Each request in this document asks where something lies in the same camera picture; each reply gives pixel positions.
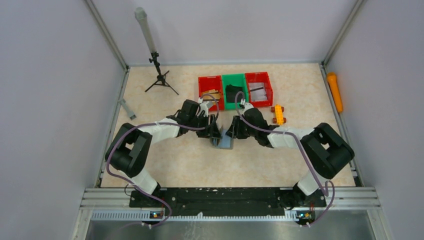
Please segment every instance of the white wall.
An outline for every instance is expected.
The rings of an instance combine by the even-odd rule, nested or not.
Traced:
[[[150,57],[147,12],[164,64],[321,61],[355,0],[94,0],[129,65]]]
[[[82,0],[1,1],[0,239],[69,239],[122,77]]]
[[[368,1],[328,67],[362,180],[398,240],[423,239],[423,40],[422,0]]]

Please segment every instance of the beige tabletop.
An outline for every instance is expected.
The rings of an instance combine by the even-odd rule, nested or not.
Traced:
[[[273,103],[284,106],[286,126],[311,128],[326,122],[338,131],[317,63],[183,65],[161,69],[170,70],[166,80],[179,95],[163,86],[145,92],[156,80],[155,68],[132,67],[124,99],[137,118],[130,120],[121,107],[115,134],[124,123],[159,121],[173,115],[184,100],[197,100],[198,77],[252,72],[268,72]],[[268,124],[272,124],[270,108],[259,109]],[[235,110],[222,111],[218,125],[228,128],[236,114]],[[197,138],[192,131],[151,145],[145,168],[162,187],[292,187],[308,171],[298,149],[263,147],[252,137],[235,139],[231,150],[216,149],[208,139]],[[350,167],[339,172],[333,182],[336,186],[354,186]],[[101,182],[102,187],[126,184],[107,173]]]

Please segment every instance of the wooden table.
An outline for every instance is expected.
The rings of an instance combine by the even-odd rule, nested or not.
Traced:
[[[121,107],[115,134],[124,123],[138,125],[173,115],[184,100],[198,98],[198,77],[223,74],[268,72],[274,92],[274,105],[284,106],[286,125],[293,128],[316,127],[329,123],[338,131],[333,110],[317,63],[183,65],[162,66],[170,70],[169,87],[154,86],[153,66],[132,67],[124,99],[137,118],[130,120]],[[268,124],[273,113],[260,108]],[[234,110],[219,114],[218,125],[228,128]],[[260,146],[254,138],[234,140],[233,149],[213,148],[208,139],[194,132],[166,139],[150,146],[145,168],[162,187],[291,187],[308,171],[298,149],[272,149]],[[352,172],[346,166],[334,179],[336,186],[354,186]],[[105,173],[102,187],[124,187],[127,183]]]

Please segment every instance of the tripod stand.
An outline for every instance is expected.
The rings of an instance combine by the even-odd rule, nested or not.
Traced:
[[[169,70],[168,71],[166,71],[165,72],[165,74],[162,74],[161,73],[161,68],[159,67],[161,64],[158,62],[158,57],[159,57],[159,53],[157,53],[157,52],[153,52],[152,54],[151,54],[151,57],[152,58],[149,58],[148,60],[151,62],[151,63],[154,63],[154,66],[156,67],[156,71],[157,71],[157,73],[158,73],[158,75],[157,75],[157,80],[152,84],[152,85],[150,85],[147,89],[146,89],[146,91],[144,91],[144,92],[147,92],[149,89],[151,89],[153,86],[155,86],[155,85],[158,85],[158,86],[164,86],[164,87],[169,87],[169,88],[171,88],[177,95],[179,95],[178,94],[178,92],[177,91],[175,91],[175,89],[173,89],[173,87],[169,84],[169,83],[167,83],[167,81],[166,81],[166,78],[167,78],[167,74],[170,72]]]

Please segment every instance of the plastic bin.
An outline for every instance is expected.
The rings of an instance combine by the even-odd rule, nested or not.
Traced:
[[[266,71],[248,72],[248,73],[245,73],[244,75],[246,78],[247,91],[249,93],[249,103],[251,103],[255,108],[272,106],[274,92],[273,92],[273,88],[271,87],[270,77],[268,76],[268,72]],[[250,98],[251,91],[249,90],[249,83],[263,83],[268,100],[252,101],[252,99]]]
[[[218,101],[219,110],[224,110],[224,91],[221,76],[200,76],[198,78],[199,97],[202,93],[215,89],[219,92],[220,99]],[[217,106],[213,105],[209,111],[216,111]]]
[[[233,85],[236,87],[242,87],[244,92],[244,97],[249,99],[248,87],[246,85],[246,77],[244,73],[239,74],[227,74],[222,75],[222,89],[224,92],[224,105],[226,110],[236,109],[236,105],[234,102],[227,102],[227,93],[226,87],[228,85]]]

